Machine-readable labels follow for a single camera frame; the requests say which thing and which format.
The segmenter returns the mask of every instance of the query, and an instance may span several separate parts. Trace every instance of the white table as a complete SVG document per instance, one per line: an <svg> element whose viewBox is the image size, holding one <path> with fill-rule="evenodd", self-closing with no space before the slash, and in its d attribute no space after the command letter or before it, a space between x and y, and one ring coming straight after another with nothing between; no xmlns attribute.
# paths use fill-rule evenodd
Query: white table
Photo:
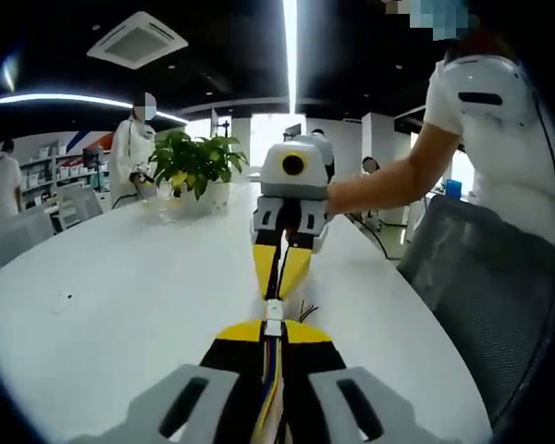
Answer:
<svg viewBox="0 0 555 444"><path fill-rule="evenodd" d="M226 214L169 224L136 203L0 270L0 375L50 439L120 423L132 398L181 364L198 364L216 333L258 314L249 235L258 187L234 188ZM459 353L343 216L331 222L301 291L314 294L320 309L309 322L331 336L347 366L365 367L410 401L419 426L463 443L489 437ZM58 294L72 298L60 303Z"/></svg>

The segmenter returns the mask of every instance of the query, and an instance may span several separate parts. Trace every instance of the black ceiling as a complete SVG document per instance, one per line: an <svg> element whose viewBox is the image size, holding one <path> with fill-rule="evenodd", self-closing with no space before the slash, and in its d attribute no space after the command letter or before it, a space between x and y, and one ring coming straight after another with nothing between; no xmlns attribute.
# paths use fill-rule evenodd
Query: black ceiling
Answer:
<svg viewBox="0 0 555 444"><path fill-rule="evenodd" d="M377 0L300 0L298 82L309 117L397 116L425 101L428 77L444 51L431 30L385 14ZM130 101L148 91L158 108L245 98L287 97L281 0L38 1L0 6L0 67L18 63L16 93L82 93ZM138 70L89 58L87 51L144 10L189 46ZM0 85L0 96L8 91ZM225 107L235 115L286 111L287 105ZM78 103L0 105L0 140L57 130L112 130L123 109ZM155 119L159 129L170 122Z"/></svg>

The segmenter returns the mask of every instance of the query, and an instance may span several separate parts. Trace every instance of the ceiling light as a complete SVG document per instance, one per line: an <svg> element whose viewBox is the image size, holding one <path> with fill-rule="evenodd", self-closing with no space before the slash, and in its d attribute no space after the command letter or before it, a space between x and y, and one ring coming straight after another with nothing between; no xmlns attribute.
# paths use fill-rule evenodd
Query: ceiling light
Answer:
<svg viewBox="0 0 555 444"><path fill-rule="evenodd" d="M88 95L77 95L77 94L60 94L60 93L36 93L36 94L21 94L21 95L11 95L9 97L3 97L0 99L0 105L4 104L15 104L17 102L29 102L33 100L69 100L76 102L88 102L91 104L99 105L110 105L117 106L119 108L131 109L132 104L126 104L125 102L118 102L117 100L103 99L101 97L91 97ZM173 120L175 122L187 124L188 120L184 118L172 116L167 113L162 113L156 111L156 115L168 120Z"/></svg>
<svg viewBox="0 0 555 444"><path fill-rule="evenodd" d="M288 90L290 114L296 114L298 77L298 0L282 0L286 28L286 55L288 63Z"/></svg>

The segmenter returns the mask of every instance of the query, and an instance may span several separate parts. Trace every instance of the ceiling vent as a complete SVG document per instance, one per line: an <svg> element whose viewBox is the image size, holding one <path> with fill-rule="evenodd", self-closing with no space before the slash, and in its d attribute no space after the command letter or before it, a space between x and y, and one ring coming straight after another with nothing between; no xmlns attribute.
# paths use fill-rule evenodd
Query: ceiling vent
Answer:
<svg viewBox="0 0 555 444"><path fill-rule="evenodd" d="M141 11L108 32L87 56L138 69L187 45L160 20Z"/></svg>

